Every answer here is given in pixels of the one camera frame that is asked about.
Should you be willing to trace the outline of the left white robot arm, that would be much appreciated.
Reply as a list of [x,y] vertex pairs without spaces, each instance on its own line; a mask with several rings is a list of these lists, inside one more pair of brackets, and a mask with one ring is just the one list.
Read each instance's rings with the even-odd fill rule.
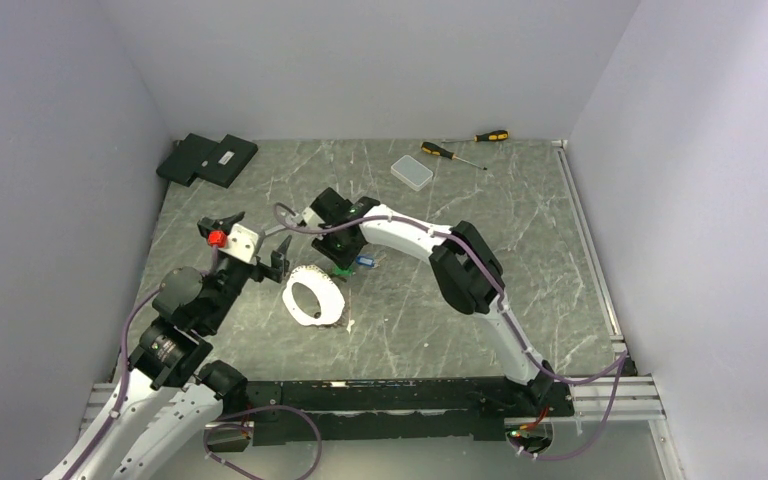
[[280,232],[243,225],[243,213],[202,218],[212,249],[209,270],[179,267],[150,294],[157,316],[133,349],[120,350],[118,386],[50,479],[148,479],[211,421],[239,417],[249,406],[248,380],[207,361],[230,308],[250,281],[280,283],[289,270],[285,238],[263,263],[263,240]]

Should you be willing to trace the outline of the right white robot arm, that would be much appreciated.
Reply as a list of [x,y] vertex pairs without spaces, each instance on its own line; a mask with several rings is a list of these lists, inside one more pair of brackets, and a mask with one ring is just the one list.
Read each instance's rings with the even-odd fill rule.
[[514,384],[510,392],[515,409],[534,415],[548,404],[554,383],[547,374],[551,366],[512,312],[503,267],[473,224],[424,222],[369,197],[351,202],[332,188],[305,208],[301,218],[303,227],[317,231],[314,249],[339,268],[348,267],[367,245],[428,264],[443,300],[478,322],[504,376]]

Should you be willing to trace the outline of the key with green tag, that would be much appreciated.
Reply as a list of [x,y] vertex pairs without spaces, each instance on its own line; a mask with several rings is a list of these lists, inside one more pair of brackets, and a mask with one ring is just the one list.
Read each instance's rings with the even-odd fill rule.
[[351,268],[340,268],[335,266],[332,270],[332,274],[337,277],[350,277],[353,274],[353,271]]

